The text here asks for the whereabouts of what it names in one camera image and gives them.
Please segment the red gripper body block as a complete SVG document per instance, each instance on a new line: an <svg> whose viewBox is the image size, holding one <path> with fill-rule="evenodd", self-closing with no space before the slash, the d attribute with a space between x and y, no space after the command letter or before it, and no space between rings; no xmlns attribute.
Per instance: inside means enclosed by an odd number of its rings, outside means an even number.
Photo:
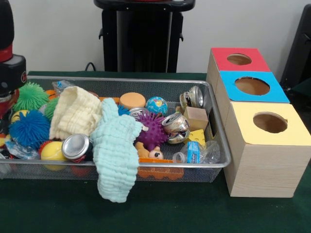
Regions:
<svg viewBox="0 0 311 233"><path fill-rule="evenodd" d="M14 104L17 103L19 98L19 90L9 92L7 95L4 95L0 98L0 118L3 119L4 115L9 109L12 108Z"/></svg>

